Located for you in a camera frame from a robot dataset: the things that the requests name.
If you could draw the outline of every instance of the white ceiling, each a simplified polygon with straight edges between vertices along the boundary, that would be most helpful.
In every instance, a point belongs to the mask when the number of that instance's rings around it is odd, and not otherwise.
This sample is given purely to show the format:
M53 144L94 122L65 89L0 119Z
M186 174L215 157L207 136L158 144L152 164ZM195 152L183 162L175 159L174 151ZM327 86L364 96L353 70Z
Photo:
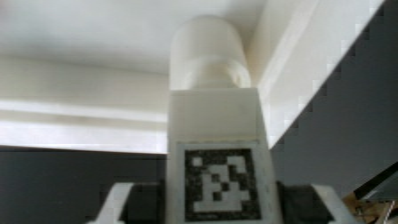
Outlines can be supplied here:
M234 24L248 43L263 0L3 0L0 52L168 73L175 30L199 15Z

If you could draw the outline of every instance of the white wall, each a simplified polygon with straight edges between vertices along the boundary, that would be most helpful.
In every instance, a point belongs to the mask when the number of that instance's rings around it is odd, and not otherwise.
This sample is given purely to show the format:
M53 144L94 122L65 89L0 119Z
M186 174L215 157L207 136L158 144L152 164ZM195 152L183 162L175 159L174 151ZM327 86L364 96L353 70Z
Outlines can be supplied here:
M247 52L273 146L382 0L268 0Z
M398 159L398 1L389 0L271 157L287 185L355 190Z
M168 80L0 57L0 145L165 152Z

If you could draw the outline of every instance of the black and white pattern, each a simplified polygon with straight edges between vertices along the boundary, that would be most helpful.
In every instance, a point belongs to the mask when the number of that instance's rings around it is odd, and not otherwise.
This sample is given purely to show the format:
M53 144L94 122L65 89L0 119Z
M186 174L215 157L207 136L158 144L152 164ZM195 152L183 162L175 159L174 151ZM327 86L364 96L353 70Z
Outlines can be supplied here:
M261 219L250 149L184 151L184 221Z

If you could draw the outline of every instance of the white cylinder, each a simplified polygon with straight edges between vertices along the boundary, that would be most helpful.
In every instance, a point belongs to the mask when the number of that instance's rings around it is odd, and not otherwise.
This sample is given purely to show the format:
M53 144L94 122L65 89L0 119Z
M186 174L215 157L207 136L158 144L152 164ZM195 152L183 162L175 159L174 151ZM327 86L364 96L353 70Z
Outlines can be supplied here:
M170 90L250 87L239 35L215 16L179 28L170 47Z

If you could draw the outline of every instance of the dark gray wall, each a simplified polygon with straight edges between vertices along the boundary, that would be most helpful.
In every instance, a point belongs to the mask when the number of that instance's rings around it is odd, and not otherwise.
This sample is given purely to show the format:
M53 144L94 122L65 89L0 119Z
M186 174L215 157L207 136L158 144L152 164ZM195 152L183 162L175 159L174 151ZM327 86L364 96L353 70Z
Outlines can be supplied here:
M94 221L112 184L163 177L165 156L0 146L0 223L83 224ZM135 187L126 224L159 223L156 199L152 188Z
M271 156L279 180L332 185L341 196L398 160L396 0L385 2Z

